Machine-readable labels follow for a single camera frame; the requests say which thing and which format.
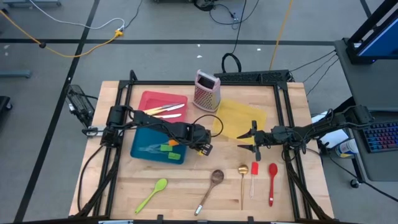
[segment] wooden tabletop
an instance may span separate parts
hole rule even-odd
[[[305,126],[311,122],[311,119],[303,84],[289,83],[288,86],[295,125]],[[109,108],[114,105],[116,99],[117,87],[118,82],[103,82],[93,119],[94,126],[105,124]],[[142,92],[146,90],[187,96],[186,122],[188,123],[207,114],[192,104],[194,86],[188,85],[134,85],[131,97],[133,108],[138,108]],[[258,129],[270,131],[271,128],[279,125],[273,87],[221,86],[221,96],[222,99],[234,100],[264,110],[267,113],[266,126],[259,126]],[[280,97],[284,120],[287,122],[282,92]],[[206,117],[199,123],[211,129],[213,119]],[[248,216],[253,216],[255,221],[294,221],[285,163],[281,158],[282,146],[272,146],[270,149],[261,148],[262,160],[259,162],[259,175],[256,176],[255,198],[249,197],[251,175],[245,175],[243,210],[240,210],[241,176],[237,169],[241,164],[247,164],[250,167],[251,162],[255,161],[253,153],[236,146],[242,144],[241,142],[218,136],[211,140],[213,150],[209,156],[199,156],[196,151],[187,149],[185,162],[182,165],[173,165],[132,158],[130,150],[134,133],[133,130],[125,133],[111,218],[153,220],[161,214],[165,220],[244,221],[248,219]],[[99,148],[99,143],[100,137],[88,140],[82,166]],[[310,142],[307,147],[317,149],[315,142]],[[98,186],[104,152],[103,149],[94,157],[85,171],[81,191],[82,205],[90,199]],[[272,162],[277,164],[278,174],[275,177],[274,205],[270,207],[268,205],[270,189],[268,166]],[[308,191],[325,213],[333,217],[319,155],[307,151],[305,155],[302,155],[302,164]],[[194,211],[210,186],[210,174],[216,169],[224,172],[224,181],[213,189],[200,214],[196,217]],[[152,192],[155,183],[160,178],[166,178],[169,182],[168,186],[155,195],[136,215],[135,209]],[[71,215],[78,211],[77,186],[70,209]],[[301,217],[304,217],[302,196],[298,189],[296,191]],[[106,201],[107,196],[108,190],[105,190],[103,202]],[[104,207],[105,203],[102,203],[102,214]]]

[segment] pink cheese grater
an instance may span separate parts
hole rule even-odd
[[[220,84],[219,78],[198,70],[193,104],[205,111],[216,111],[221,101]]]

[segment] keyboard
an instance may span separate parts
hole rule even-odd
[[[372,124],[363,134],[370,153],[398,150],[398,121]]]
[[[234,72],[214,74],[221,82],[291,82],[292,76],[288,70],[260,71],[260,72]]]

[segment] floor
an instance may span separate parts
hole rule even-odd
[[[83,24],[92,21],[93,26],[114,16],[129,20],[139,4],[138,0],[61,2],[62,7],[44,9],[57,19]],[[241,12],[242,0],[220,2],[229,5],[237,14]],[[363,6],[373,12],[381,2],[294,1],[272,69],[294,69],[332,51],[334,40],[351,36],[366,20]],[[255,3],[248,1],[246,12]],[[269,69],[274,41],[288,5],[289,0],[260,0],[253,15],[243,23],[239,39],[247,42],[238,45],[235,54],[244,71]],[[86,33],[82,27],[51,21],[33,8],[8,10],[26,31],[69,55],[81,48],[86,52],[110,39],[120,26],[117,21],[104,29]],[[229,22],[231,19],[221,8],[213,12],[219,20]],[[134,69],[140,80],[192,80],[199,68],[206,72],[221,71],[221,58],[232,50],[236,33],[231,26],[215,24],[206,12],[192,4],[169,0],[156,4],[144,0],[139,15],[121,41],[97,49],[87,57],[71,59],[58,57],[32,44],[0,16],[0,69],[29,69],[33,73],[30,79],[0,79],[0,95],[10,96],[14,105],[0,132],[0,177],[3,180],[0,182],[0,223],[14,221],[39,152],[46,149],[47,157],[30,203],[26,204],[23,220],[68,215],[86,139],[80,132],[81,124],[68,112],[63,101],[58,100],[65,79],[71,78],[67,83],[80,85],[89,95],[97,95],[104,80],[127,79],[130,69]],[[296,81],[305,80],[320,64],[322,62],[294,72]],[[227,60],[226,68],[233,72],[236,66]],[[307,91],[326,68],[324,66],[305,82]],[[349,88],[337,62],[309,94],[308,101],[311,112],[319,113],[335,108],[348,97]],[[338,162],[352,169],[350,161]],[[398,223],[398,204],[367,186],[350,188],[351,177],[327,158],[324,158],[324,169],[333,211],[340,220]],[[374,184],[398,197],[397,183]]]

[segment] yellow cable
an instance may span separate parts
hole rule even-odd
[[[286,11],[285,19],[284,19],[284,21],[282,23],[282,27],[280,27],[278,38],[276,39],[276,45],[275,45],[274,53],[272,54],[271,64],[269,65],[269,70],[272,69],[272,64],[274,63],[274,58],[275,58],[276,50],[278,49],[279,40],[282,37],[282,33],[284,32],[286,20],[289,17],[290,9],[292,8],[292,4],[293,4],[293,0],[290,0],[289,8]]]
[[[34,37],[32,37],[30,34],[28,34],[26,31],[24,31],[21,27],[19,27],[19,26],[18,26],[10,17],[8,17],[2,10],[0,10],[0,13],[1,13],[8,21],[10,21],[10,23],[11,23],[12,25],[14,25],[16,28],[18,28],[21,32],[23,32],[26,36],[28,36],[28,37],[29,37],[30,39],[32,39],[34,42],[36,42],[36,43],[38,43],[38,44],[40,44],[40,45],[42,44],[40,41],[38,41],[37,39],[35,39]],[[80,55],[64,55],[64,54],[61,54],[60,52],[57,52],[57,51],[54,50],[54,49],[51,49],[50,47],[47,47],[47,46],[46,46],[45,48],[46,48],[47,50],[49,50],[49,51],[51,51],[51,52],[53,52],[53,53],[59,55],[59,56],[62,56],[62,57],[66,57],[66,58],[76,58],[76,57],[81,57],[81,56],[84,56],[84,55],[88,55],[88,54],[92,53],[93,50],[97,49],[98,47],[102,47],[102,46],[104,46],[104,45],[106,45],[106,44],[112,42],[114,39],[116,39],[116,38],[118,38],[118,37],[120,37],[120,36],[123,36],[123,32],[121,32],[120,30],[116,30],[116,31],[115,31],[115,35],[112,37],[112,39],[108,40],[107,42],[105,42],[105,43],[103,43],[103,44],[99,44],[99,45],[93,47],[92,49],[90,49],[89,51],[87,51],[86,53],[83,53],[83,54],[80,54]]]

